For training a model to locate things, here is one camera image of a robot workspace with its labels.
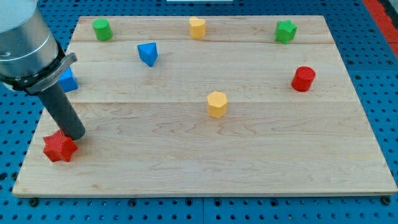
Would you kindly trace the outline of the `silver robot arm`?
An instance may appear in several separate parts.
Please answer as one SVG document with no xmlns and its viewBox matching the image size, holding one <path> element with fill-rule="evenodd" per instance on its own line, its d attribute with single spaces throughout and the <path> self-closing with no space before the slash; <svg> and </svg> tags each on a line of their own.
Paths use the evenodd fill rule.
<svg viewBox="0 0 398 224">
<path fill-rule="evenodd" d="M 65 54 L 32 0 L 1 0 L 1 81 L 30 95 L 58 82 L 77 61 Z"/>
</svg>

